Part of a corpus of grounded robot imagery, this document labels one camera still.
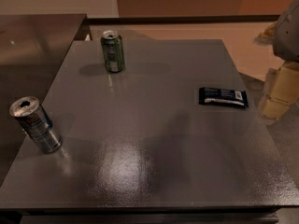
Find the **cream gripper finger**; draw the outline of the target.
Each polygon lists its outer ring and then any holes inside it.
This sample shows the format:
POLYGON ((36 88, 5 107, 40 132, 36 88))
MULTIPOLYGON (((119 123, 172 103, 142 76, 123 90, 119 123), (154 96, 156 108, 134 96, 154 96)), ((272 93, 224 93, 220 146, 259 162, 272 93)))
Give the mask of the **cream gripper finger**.
POLYGON ((267 119, 280 119, 299 99, 299 62, 285 61, 279 69, 270 68, 265 77, 258 110, 267 119))
POLYGON ((263 32, 259 33, 255 38, 254 42, 260 46, 270 46, 273 44, 274 35, 277 28, 275 22, 267 26, 263 32))

